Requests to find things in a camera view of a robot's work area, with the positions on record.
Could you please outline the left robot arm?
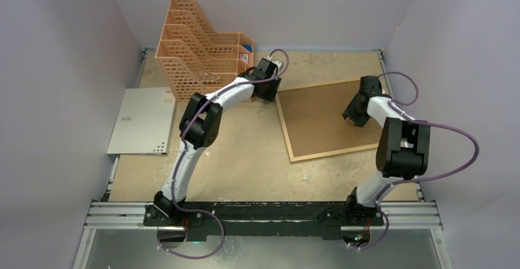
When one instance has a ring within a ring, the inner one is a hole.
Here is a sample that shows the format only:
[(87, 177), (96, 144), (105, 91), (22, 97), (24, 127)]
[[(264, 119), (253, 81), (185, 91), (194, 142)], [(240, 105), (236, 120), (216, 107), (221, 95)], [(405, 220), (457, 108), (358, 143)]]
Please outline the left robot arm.
[(281, 82), (279, 66), (262, 58), (257, 66), (239, 74), (230, 84), (208, 94), (194, 93), (180, 120), (180, 144), (169, 178), (154, 197), (159, 218), (167, 225), (178, 224), (183, 217), (183, 201), (189, 181), (202, 153), (211, 146), (220, 131), (223, 114), (252, 97), (272, 102)]

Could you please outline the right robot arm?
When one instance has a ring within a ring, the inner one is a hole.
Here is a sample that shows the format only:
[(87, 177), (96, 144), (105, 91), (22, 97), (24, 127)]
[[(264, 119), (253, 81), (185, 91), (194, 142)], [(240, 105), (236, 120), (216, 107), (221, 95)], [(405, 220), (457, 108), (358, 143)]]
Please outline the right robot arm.
[(384, 93), (376, 76), (361, 77), (358, 92), (342, 116), (357, 127), (364, 127), (370, 119), (382, 127), (375, 155), (377, 171), (353, 189), (344, 208), (346, 220), (359, 224), (376, 216), (379, 201), (396, 183), (425, 174), (431, 130), (426, 122), (407, 118)]

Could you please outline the red white item in organizer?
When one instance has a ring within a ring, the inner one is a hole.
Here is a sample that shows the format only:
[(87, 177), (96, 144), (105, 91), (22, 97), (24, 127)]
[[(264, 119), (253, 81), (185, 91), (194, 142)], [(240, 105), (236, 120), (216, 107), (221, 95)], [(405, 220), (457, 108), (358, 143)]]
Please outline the red white item in organizer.
[(239, 58), (244, 63), (249, 64), (249, 56), (248, 56), (248, 54), (239, 54)]

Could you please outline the blue item in organizer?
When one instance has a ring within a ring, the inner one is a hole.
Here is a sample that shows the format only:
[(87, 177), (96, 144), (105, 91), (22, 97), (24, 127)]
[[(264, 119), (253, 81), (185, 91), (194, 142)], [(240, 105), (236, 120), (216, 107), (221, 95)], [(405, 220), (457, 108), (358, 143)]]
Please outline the blue item in organizer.
[(249, 51), (250, 53), (253, 52), (253, 48), (252, 48), (252, 46), (250, 46), (250, 45), (244, 45), (243, 48), (245, 48), (245, 49), (246, 49), (247, 51)]

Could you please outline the orange plastic file organizer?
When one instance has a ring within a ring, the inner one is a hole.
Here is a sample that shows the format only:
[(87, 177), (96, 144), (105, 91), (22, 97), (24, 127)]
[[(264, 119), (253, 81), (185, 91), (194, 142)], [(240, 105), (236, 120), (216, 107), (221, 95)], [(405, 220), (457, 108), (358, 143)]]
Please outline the orange plastic file organizer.
[[(252, 67), (254, 42), (242, 32), (218, 32), (196, 0), (170, 0), (155, 58), (178, 101), (221, 89)], [(249, 64), (239, 58), (248, 54)]]

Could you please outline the grey booklet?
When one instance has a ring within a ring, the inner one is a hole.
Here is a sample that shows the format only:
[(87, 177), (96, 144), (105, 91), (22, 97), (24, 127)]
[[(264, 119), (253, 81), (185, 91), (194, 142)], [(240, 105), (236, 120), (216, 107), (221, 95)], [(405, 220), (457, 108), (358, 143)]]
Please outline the grey booklet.
[(168, 87), (127, 89), (107, 154), (167, 154), (175, 106)]

